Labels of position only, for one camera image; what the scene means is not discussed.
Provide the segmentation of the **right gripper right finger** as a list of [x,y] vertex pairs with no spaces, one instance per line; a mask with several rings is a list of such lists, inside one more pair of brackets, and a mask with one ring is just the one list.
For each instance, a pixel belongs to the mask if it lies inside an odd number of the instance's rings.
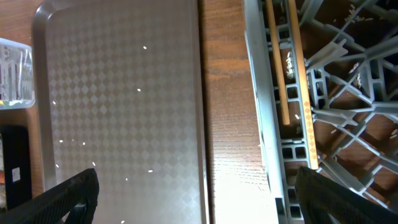
[[300,167],[295,194],[305,223],[397,223],[397,214],[308,167]]

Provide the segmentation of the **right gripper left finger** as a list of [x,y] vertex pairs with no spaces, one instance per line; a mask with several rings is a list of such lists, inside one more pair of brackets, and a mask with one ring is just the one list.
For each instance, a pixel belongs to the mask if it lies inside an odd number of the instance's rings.
[[96,171],[86,169],[38,197],[1,215],[1,223],[93,222],[100,186]]

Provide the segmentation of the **wooden chopstick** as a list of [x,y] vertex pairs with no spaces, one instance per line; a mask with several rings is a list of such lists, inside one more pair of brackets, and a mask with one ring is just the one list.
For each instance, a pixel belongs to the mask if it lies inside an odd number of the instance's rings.
[[268,20],[270,38],[272,44],[272,53],[274,57],[275,71],[277,76],[277,84],[279,87],[282,123],[283,125],[289,125],[290,124],[289,107],[287,101],[287,93],[285,89],[284,73],[283,73],[282,61],[280,56],[279,40],[277,36],[278,32],[275,23],[275,15],[274,15],[272,0],[265,0],[265,4],[266,4],[267,20]]
[[295,58],[297,62],[297,73],[300,84],[300,94],[303,104],[303,120],[305,123],[305,135],[308,144],[308,156],[310,168],[313,170],[318,169],[318,156],[317,147],[315,143],[315,134],[313,128],[312,111],[310,105],[310,97],[308,93],[307,73],[305,69],[305,62],[302,49],[302,40],[300,35],[300,26],[297,15],[297,7],[294,0],[288,0],[290,25],[292,26],[292,35],[295,48]]

